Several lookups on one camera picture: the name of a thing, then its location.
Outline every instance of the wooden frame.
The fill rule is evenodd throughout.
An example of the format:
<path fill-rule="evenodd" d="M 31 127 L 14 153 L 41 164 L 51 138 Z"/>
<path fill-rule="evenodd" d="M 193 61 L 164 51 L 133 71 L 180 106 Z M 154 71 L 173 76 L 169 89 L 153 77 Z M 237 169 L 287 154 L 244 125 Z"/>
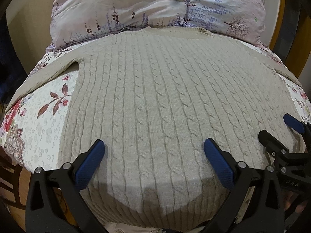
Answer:
<path fill-rule="evenodd" d="M 284 9 L 285 9 L 285 0 L 280 0 L 280 7 L 279 7 L 279 14 L 277 16 L 277 21 L 276 21 L 276 26 L 274 29 L 274 33 L 272 35 L 272 39 L 269 44 L 269 49 L 273 50 L 277 37 L 279 36 L 279 32 L 281 29 L 282 21 L 283 21 L 283 16 L 284 16 Z"/>
<path fill-rule="evenodd" d="M 296 36 L 285 61 L 287 68 L 298 78 L 311 51 L 311 19 L 301 7 Z"/>
<path fill-rule="evenodd" d="M 3 166 L 0 166 L 0 179 L 3 179 L 6 182 L 10 183 L 13 186 L 13 188 L 7 186 L 1 181 L 0 181 L 0 187 L 12 192 L 14 194 L 15 202 L 10 201 L 4 197 L 0 197 L 0 199 L 2 199 L 4 203 L 10 206 L 25 210 L 26 206 L 21 204 L 21 199 L 19 196 L 19 179 L 20 179 L 20 174 L 21 174 L 21 171 L 23 170 L 23 167 L 21 167 L 18 164 L 14 166 L 11 163 L 7 162 L 1 156 L 0 156 L 0 162 L 2 163 L 2 165 L 4 165 L 7 168 L 6 169 Z"/>

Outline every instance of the beige sweater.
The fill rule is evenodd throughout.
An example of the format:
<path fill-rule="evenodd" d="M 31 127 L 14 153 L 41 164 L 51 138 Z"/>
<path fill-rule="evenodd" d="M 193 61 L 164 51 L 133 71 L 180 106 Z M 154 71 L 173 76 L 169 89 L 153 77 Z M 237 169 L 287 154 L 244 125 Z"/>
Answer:
<path fill-rule="evenodd" d="M 295 147 L 282 117 L 299 117 L 278 67 L 232 38 L 199 28 L 109 35 L 33 75 L 15 99 L 74 61 L 59 166 L 105 142 L 104 160 L 81 191 L 102 223 L 185 231 L 210 219 L 227 192 L 202 149 L 209 137 L 256 168 L 268 165 L 260 130 Z"/>

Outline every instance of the red flower print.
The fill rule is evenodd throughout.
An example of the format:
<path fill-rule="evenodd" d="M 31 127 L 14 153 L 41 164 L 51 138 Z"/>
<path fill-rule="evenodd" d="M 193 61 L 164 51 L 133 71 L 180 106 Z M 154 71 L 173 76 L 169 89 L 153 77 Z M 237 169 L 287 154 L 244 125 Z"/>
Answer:
<path fill-rule="evenodd" d="M 69 102 L 68 100 L 64 100 L 63 101 L 63 106 L 67 106 L 68 102 Z"/>
<path fill-rule="evenodd" d="M 305 100 L 308 98 L 305 92 L 300 92 L 300 96 Z"/>
<path fill-rule="evenodd" d="M 26 108 L 24 108 L 24 109 L 21 111 L 21 115 L 20 115 L 20 116 L 25 116 L 25 115 L 26 115 L 26 112 L 27 112 L 27 110 L 26 110 Z"/>
<path fill-rule="evenodd" d="M 4 129 L 6 132 L 9 131 L 10 126 L 13 122 L 14 117 L 16 116 L 16 113 L 18 112 L 18 109 L 20 108 L 21 99 L 15 103 L 13 108 L 11 109 L 10 113 L 5 116 L 5 123 L 4 123 Z"/>
<path fill-rule="evenodd" d="M 62 78 L 62 80 L 69 80 L 71 79 L 71 77 L 72 77 L 72 74 L 66 75 L 64 78 Z"/>

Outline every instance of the white fabric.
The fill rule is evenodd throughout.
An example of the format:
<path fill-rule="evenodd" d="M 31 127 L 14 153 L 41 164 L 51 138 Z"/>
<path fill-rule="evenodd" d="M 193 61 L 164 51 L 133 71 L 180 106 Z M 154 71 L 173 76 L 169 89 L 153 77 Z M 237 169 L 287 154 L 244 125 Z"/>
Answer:
<path fill-rule="evenodd" d="M 186 9 L 185 0 L 53 0 L 50 31 L 59 49 L 124 27 L 181 26 Z"/>
<path fill-rule="evenodd" d="M 189 0 L 185 24 L 259 44 L 265 0 Z"/>

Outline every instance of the floral pillow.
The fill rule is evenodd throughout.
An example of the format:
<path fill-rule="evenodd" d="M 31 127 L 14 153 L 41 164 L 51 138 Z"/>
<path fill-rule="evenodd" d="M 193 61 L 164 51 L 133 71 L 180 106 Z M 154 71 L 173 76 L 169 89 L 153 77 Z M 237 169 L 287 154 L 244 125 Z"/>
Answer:
<path fill-rule="evenodd" d="M 186 0 L 53 0 L 56 49 L 126 28 L 182 26 Z"/>
<path fill-rule="evenodd" d="M 265 0 L 189 0 L 185 24 L 259 45 Z"/>

